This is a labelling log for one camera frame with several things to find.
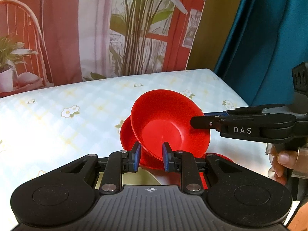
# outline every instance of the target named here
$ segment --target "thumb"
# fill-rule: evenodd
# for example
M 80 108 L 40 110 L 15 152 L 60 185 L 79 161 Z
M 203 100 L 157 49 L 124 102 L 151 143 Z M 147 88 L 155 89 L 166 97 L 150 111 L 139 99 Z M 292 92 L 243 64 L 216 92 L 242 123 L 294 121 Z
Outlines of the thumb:
M 277 161 L 281 165 L 293 169 L 297 160 L 297 154 L 296 151 L 281 151 L 278 154 Z

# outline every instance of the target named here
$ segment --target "floral tablecloth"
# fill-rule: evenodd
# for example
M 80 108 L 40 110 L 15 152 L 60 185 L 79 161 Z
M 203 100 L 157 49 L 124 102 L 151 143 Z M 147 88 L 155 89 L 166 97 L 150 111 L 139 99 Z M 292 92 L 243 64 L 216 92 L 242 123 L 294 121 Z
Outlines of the floral tablecloth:
M 17 221 L 10 196 L 20 184 L 85 154 L 107 157 L 121 150 L 120 129 L 134 101 L 154 89 L 169 89 L 192 99 L 204 112 L 247 104 L 208 69 L 146 74 L 29 91 L 0 99 L 1 230 Z M 221 138 L 211 130 L 207 152 L 267 176 L 266 144 Z M 157 172 L 162 184 L 168 183 Z

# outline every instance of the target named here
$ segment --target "ridged gray surface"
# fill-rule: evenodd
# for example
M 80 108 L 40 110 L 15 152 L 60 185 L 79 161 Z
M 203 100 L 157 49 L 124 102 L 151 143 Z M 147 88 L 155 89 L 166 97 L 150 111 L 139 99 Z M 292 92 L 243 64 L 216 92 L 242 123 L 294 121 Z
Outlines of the ridged gray surface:
M 23 224 L 13 231 L 38 231 Z M 93 210 L 75 223 L 49 231 L 244 231 L 218 219 L 198 196 L 177 186 L 127 185 L 116 195 L 103 196 Z M 286 231 L 283 225 L 256 229 Z

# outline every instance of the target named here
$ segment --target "blue curtain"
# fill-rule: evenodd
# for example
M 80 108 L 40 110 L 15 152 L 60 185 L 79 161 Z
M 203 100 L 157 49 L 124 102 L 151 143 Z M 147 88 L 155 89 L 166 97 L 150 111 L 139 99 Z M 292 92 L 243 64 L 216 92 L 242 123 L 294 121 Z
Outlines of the blue curtain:
M 308 61 L 308 0 L 241 0 L 214 72 L 249 105 L 292 103 Z

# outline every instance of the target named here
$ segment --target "chair backrest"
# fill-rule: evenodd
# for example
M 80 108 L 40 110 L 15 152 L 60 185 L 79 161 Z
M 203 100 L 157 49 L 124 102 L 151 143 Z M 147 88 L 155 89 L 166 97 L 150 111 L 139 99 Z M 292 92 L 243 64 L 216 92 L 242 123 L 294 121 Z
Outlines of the chair backrest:
M 0 18 L 0 36 L 16 36 L 19 42 L 25 44 L 24 48 L 38 52 L 37 55 L 23 57 L 26 63 L 16 65 L 17 74 L 31 72 L 43 78 L 44 85 L 46 82 L 52 82 L 47 80 L 46 67 L 49 68 L 49 64 L 46 48 L 38 19 L 33 11 L 20 1 L 0 0 Z

